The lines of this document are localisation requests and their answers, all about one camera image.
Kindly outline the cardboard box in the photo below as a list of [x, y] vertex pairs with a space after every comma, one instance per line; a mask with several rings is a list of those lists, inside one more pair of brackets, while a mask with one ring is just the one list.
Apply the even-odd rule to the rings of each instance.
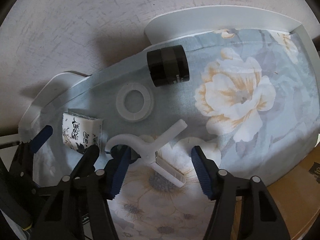
[[267, 187], [291, 239], [302, 239], [319, 215], [319, 145], [295, 168]]

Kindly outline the white floral tissue pack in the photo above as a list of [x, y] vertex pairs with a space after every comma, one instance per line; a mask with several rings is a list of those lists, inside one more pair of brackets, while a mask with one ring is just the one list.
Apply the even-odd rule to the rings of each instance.
[[62, 141], [67, 147], [84, 154], [92, 145], [101, 148], [103, 120], [73, 112], [62, 116]]

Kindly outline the clear tape roll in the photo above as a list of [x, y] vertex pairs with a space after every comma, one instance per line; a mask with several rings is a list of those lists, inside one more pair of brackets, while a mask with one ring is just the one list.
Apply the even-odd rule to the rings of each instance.
[[129, 82], [121, 87], [116, 96], [118, 114], [128, 122], [139, 122], [146, 119], [154, 107], [151, 90], [137, 82]]

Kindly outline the white plastic clip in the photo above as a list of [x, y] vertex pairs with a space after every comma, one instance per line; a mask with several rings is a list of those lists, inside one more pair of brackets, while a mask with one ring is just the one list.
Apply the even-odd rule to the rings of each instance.
[[184, 175], [156, 155], [156, 152], [186, 128], [187, 124], [180, 119], [153, 142], [146, 142], [142, 138], [132, 134], [119, 134], [107, 141], [105, 151], [109, 152], [116, 145], [129, 146], [140, 155], [142, 161], [148, 167], [152, 168], [176, 187], [182, 187], [186, 184]]

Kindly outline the black cosmetic jar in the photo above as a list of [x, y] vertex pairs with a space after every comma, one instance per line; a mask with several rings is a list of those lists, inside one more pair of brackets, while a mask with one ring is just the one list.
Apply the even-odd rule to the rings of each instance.
[[148, 51], [146, 58], [155, 87], [190, 80], [188, 61], [182, 45]]

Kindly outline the floral blue table cloth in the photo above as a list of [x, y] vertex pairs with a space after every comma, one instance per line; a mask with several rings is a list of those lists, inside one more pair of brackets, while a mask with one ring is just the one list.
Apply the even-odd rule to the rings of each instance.
[[[103, 120], [101, 155], [111, 159], [108, 140], [132, 134], [153, 142], [178, 120], [187, 128], [156, 152], [184, 175], [176, 187], [138, 156], [120, 193], [108, 202], [120, 239], [201, 239], [215, 203], [201, 190], [191, 162], [200, 146], [219, 168], [271, 184], [313, 149], [319, 132], [319, 93], [314, 67], [297, 33], [242, 29], [212, 31], [158, 44], [182, 45], [190, 80], [155, 87], [146, 51], [101, 70], [42, 107], [18, 132], [24, 141], [50, 125], [53, 135], [36, 155], [34, 178], [56, 185], [71, 173], [80, 154], [62, 141], [62, 116], [78, 113]], [[129, 82], [147, 86], [155, 103], [139, 122], [117, 112], [116, 96]]]

